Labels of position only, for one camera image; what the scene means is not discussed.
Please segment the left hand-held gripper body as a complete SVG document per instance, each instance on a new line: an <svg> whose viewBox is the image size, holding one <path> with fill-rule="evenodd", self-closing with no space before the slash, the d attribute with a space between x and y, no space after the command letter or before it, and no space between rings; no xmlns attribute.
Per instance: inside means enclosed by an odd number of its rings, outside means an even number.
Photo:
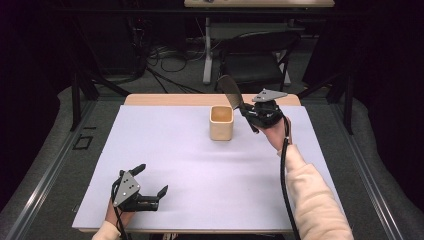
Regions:
<svg viewBox="0 0 424 240"><path fill-rule="evenodd" d="M112 184L112 206L122 212L157 211L158 196L143 196L141 186L135 179L139 171L121 171L119 178Z"/></svg>

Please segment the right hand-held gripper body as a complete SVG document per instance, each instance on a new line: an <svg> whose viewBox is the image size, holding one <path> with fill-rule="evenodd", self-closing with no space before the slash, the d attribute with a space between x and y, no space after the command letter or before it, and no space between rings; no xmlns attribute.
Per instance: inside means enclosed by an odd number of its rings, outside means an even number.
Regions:
<svg viewBox="0 0 424 240"><path fill-rule="evenodd" d="M285 117L276 100L286 97L287 93L263 89L252 101L253 107L248 111L249 121L261 128L270 128Z"/></svg>

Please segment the black comb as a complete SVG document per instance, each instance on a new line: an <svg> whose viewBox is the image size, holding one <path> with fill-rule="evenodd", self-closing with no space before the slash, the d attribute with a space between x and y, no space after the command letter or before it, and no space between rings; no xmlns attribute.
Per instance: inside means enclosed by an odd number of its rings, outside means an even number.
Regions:
<svg viewBox="0 0 424 240"><path fill-rule="evenodd" d="M226 95L233 110L239 109L239 104L245 103L242 94L235 80L229 75L223 75L217 80L217 85ZM250 111L240 111L240 113L249 113Z"/></svg>

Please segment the beige square cup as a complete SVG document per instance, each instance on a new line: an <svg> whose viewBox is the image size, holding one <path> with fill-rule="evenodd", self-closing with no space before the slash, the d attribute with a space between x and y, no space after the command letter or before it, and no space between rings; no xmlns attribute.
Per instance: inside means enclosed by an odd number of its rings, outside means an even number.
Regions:
<svg viewBox="0 0 424 240"><path fill-rule="evenodd" d="M214 141L230 141L233 123L233 109L230 106L212 106L209 118L210 138Z"/></svg>

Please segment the person's right hand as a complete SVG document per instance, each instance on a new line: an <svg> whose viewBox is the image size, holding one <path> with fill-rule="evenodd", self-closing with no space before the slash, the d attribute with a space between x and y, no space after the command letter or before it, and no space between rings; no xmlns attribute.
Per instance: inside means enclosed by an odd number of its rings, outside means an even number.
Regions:
<svg viewBox="0 0 424 240"><path fill-rule="evenodd" d="M280 151L283 149L284 140L287 139L288 143L292 143L291 137L291 121L289 118L282 118L277 124L270 128L260 128L260 131L266 136L269 143L275 150Z"/></svg>

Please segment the person's left hand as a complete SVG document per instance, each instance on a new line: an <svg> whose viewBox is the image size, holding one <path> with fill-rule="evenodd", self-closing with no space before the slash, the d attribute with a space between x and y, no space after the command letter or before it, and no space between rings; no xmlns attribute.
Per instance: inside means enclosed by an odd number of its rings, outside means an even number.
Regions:
<svg viewBox="0 0 424 240"><path fill-rule="evenodd" d="M122 212L119 208L114 208L112 202L109 202L105 220L122 230L128 226L134 215L134 212Z"/></svg>

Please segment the white table mat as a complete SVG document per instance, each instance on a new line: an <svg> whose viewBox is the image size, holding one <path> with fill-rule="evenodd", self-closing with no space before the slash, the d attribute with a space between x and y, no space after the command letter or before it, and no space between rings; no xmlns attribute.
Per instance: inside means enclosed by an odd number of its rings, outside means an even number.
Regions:
<svg viewBox="0 0 424 240"><path fill-rule="evenodd" d="M240 114L231 140L211 140L209 115L207 106L121 106L74 228L98 228L120 171L144 165L141 194L167 194L157 211L133 218L132 230L289 231L275 149Z"/></svg>

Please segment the black folding chair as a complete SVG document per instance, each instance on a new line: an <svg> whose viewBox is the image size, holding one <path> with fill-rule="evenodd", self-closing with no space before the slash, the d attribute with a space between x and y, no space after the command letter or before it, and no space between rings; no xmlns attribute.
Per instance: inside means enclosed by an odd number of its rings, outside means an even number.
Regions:
<svg viewBox="0 0 424 240"><path fill-rule="evenodd" d="M290 54L300 40L294 31L236 36L219 52L218 77L229 75L240 88L278 84L282 91Z"/></svg>

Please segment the wooden table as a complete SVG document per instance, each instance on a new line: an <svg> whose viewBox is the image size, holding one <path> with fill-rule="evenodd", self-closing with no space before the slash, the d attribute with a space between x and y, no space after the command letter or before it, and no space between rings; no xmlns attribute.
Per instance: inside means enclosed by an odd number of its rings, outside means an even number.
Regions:
<svg viewBox="0 0 424 240"><path fill-rule="evenodd" d="M252 104L252 98L254 98L255 94L245 94L243 99L246 103ZM288 96L283 97L282 99L277 99L277 104L282 106L301 106L299 98L294 94L288 94ZM227 98L224 94L130 94L125 98L123 106L212 106L212 105L225 105L230 106L227 101ZM95 179L95 173L93 173L92 181ZM89 184L86 195L89 190L94 187L94 183ZM98 230L97 223L100 224L101 221L98 218L100 215L96 215L96 220L94 223L97 224L95 227L85 227L82 226L82 222L77 218L81 216L82 220L88 220L87 217L83 217L82 214L89 213L89 210L82 210L83 203L81 203L81 207L77 216L74 219L74 223L72 225L73 228L78 229L84 233L94 233ZM181 232L180 230L164 230L164 229L149 229L149 228L141 228L141 227L131 227L129 228L130 232L134 233L171 233L171 232Z"/></svg>

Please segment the black metal stand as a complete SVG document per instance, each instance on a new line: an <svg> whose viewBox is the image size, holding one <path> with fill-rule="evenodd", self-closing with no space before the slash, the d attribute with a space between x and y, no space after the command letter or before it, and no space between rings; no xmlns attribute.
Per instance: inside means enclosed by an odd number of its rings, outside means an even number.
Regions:
<svg viewBox="0 0 424 240"><path fill-rule="evenodd" d="M327 84L331 84L329 93L327 94L327 101L329 103L337 103L341 96L344 96L344 109L343 109L343 125L347 132L352 135L352 107L353 107L353 94L354 94L354 78L349 73L336 73L332 76L320 81L319 83L307 87L305 90L297 94L299 99L303 99Z"/></svg>
<svg viewBox="0 0 424 240"><path fill-rule="evenodd" d="M113 92L127 97L130 92L115 85L100 74L95 74L90 71L75 73L71 78L71 96L72 96L72 126L71 131L74 131L82 121L81 96L83 93L89 101L96 101L100 97L95 84L99 83L112 90Z"/></svg>

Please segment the desk with white legs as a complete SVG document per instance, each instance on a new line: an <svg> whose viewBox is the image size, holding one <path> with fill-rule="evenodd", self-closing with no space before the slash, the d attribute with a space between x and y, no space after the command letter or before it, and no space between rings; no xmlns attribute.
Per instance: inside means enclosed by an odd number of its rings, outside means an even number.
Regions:
<svg viewBox="0 0 424 240"><path fill-rule="evenodd" d="M184 6L189 9L206 10L328 10L335 6L334 0L184 0ZM287 30L292 20L287 23L240 23L213 22L210 17L205 18L205 65L203 83L208 85L212 78L212 40L224 40L236 35L259 32Z"/></svg>

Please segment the metal floor rail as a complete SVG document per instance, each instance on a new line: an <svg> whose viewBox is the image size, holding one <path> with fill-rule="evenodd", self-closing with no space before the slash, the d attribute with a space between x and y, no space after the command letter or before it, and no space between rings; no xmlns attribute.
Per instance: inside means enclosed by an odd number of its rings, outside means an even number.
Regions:
<svg viewBox="0 0 424 240"><path fill-rule="evenodd" d="M63 106L18 192L0 213L0 240L89 240L72 227L97 161L101 128L93 122L97 104L83 105L82 120L70 129Z"/></svg>
<svg viewBox="0 0 424 240"><path fill-rule="evenodd" d="M349 148L353 152L354 164L361 181L367 191L368 197L373 205L373 208L379 218L379 221L386 233L388 240L404 240L404 237L394 220L393 214L390 211L387 201L383 197L377 183L371 173L369 166L354 138L346 129L343 121L343 112L337 104L330 104L330 109L336 118L338 127L347 141Z"/></svg>

